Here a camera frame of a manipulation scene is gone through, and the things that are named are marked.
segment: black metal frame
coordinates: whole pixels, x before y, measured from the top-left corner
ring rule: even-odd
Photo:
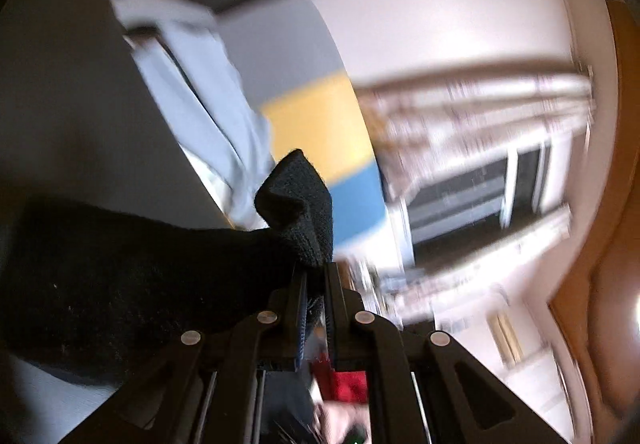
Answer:
[[[326,266],[325,278],[330,357],[336,370],[366,371],[374,444],[564,443],[448,334],[399,332],[364,312],[357,292],[342,289],[335,264]],[[297,271],[288,290],[275,291],[268,309],[229,332],[194,332],[169,345],[62,443],[172,444],[198,374],[209,386],[191,419],[190,442],[257,443],[264,372],[294,370],[300,362],[305,273]],[[167,368],[153,426],[124,420],[124,405]]]

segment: gray wall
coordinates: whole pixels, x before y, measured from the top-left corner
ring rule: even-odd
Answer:
[[[47,192],[183,227],[227,225],[108,0],[9,0],[0,63],[0,218]]]

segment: white curtain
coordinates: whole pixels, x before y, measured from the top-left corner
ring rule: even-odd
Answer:
[[[585,74],[520,74],[409,88],[365,90],[358,100],[384,177],[387,201],[426,185],[577,134],[593,112]]]
[[[571,212],[567,204],[494,244],[413,280],[407,286],[379,299],[393,318],[404,324],[433,317],[456,305],[460,298],[483,294],[494,283],[532,262],[569,236]]]

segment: light blue fabric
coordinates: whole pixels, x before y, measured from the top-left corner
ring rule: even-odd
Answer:
[[[247,104],[240,77],[220,38],[177,22],[158,24],[133,58],[178,142],[212,168],[232,191],[228,216],[256,216],[254,196],[273,169],[270,126]]]

